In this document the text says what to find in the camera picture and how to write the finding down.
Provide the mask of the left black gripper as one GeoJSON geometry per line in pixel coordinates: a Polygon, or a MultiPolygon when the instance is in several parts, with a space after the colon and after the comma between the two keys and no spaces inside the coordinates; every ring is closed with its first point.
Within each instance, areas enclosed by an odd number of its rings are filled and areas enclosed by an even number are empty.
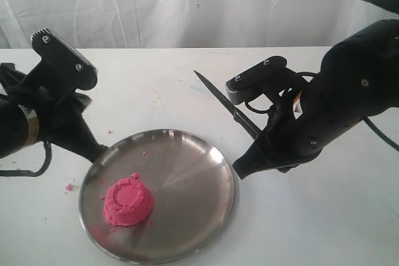
{"type": "Polygon", "coordinates": [[[55,144],[91,163],[108,146],[91,133],[82,113],[90,97],[77,89],[94,87],[92,69],[33,69],[18,73],[18,148],[40,141],[55,144]]]}

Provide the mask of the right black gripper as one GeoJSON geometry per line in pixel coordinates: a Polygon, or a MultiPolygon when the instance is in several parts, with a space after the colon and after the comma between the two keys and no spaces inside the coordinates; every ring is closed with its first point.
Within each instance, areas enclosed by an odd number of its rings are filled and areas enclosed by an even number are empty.
{"type": "Polygon", "coordinates": [[[290,91],[273,107],[272,115],[248,150],[233,163],[240,179],[254,173],[290,169],[315,159],[322,145],[319,118],[323,91],[290,91]]]}

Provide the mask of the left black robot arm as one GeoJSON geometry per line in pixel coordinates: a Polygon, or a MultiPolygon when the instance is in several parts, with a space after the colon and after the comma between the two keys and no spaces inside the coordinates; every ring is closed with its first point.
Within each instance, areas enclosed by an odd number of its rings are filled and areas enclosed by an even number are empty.
{"type": "Polygon", "coordinates": [[[40,62],[24,74],[13,63],[1,64],[1,157],[38,142],[57,145],[92,163],[107,151],[82,116],[91,99],[79,93],[79,79],[96,84],[97,74],[74,71],[69,77],[64,69],[40,62]]]}

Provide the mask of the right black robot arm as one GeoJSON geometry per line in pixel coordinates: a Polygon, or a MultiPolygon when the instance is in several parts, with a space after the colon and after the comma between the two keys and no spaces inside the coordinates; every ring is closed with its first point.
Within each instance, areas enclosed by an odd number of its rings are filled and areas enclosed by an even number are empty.
{"type": "Polygon", "coordinates": [[[273,56],[226,84],[229,99],[272,103],[267,125],[238,158],[240,178],[259,171],[287,172],[312,161],[361,121],[398,106],[398,20],[384,19],[333,46],[316,74],[290,70],[273,56]]]}

